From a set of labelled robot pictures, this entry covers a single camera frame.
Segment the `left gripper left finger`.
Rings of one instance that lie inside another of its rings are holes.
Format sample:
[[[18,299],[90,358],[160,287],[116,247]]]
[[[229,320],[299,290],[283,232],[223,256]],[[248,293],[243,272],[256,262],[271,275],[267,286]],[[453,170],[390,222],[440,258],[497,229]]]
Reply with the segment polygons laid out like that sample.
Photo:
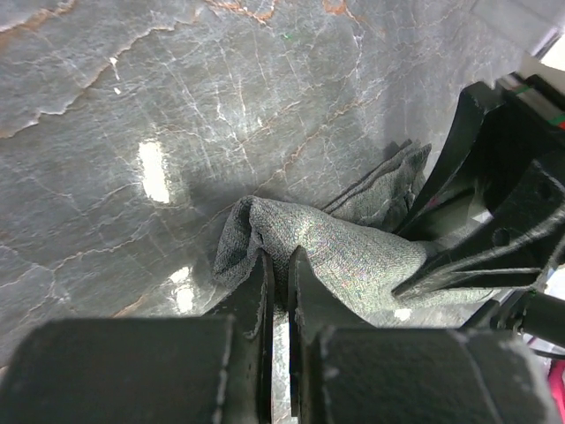
[[[1,385],[4,423],[269,423],[274,276],[201,316],[67,319],[32,331]]]

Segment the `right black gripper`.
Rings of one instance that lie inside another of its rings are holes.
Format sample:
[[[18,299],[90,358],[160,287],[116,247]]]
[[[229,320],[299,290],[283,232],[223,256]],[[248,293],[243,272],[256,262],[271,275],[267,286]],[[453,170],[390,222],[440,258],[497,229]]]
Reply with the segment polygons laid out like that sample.
[[[557,161],[533,161],[543,155]],[[466,87],[437,163],[395,233],[432,241],[491,216],[392,290],[528,288],[564,255],[564,91],[507,75]]]

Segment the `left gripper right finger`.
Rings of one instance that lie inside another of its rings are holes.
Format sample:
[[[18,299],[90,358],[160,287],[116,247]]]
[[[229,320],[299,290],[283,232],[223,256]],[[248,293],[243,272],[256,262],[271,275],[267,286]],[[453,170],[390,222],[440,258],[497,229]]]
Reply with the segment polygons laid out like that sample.
[[[561,341],[561,302],[522,291],[459,329],[377,328],[290,257],[290,402],[302,423],[557,423],[561,375],[522,339]]]

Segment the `grey cloth napkin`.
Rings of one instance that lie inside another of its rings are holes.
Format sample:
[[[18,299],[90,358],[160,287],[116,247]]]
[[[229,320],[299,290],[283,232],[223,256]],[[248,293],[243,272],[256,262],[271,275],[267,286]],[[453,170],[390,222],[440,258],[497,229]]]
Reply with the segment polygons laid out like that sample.
[[[430,151],[428,145],[406,141],[323,209],[245,196],[234,204],[222,230],[215,280],[236,288],[263,250],[272,259],[277,302],[284,309],[290,257],[303,247],[315,276],[373,325],[458,324],[464,312],[495,292],[444,290],[409,300],[396,300],[391,293],[441,251],[433,242],[408,241],[393,232],[425,183]]]

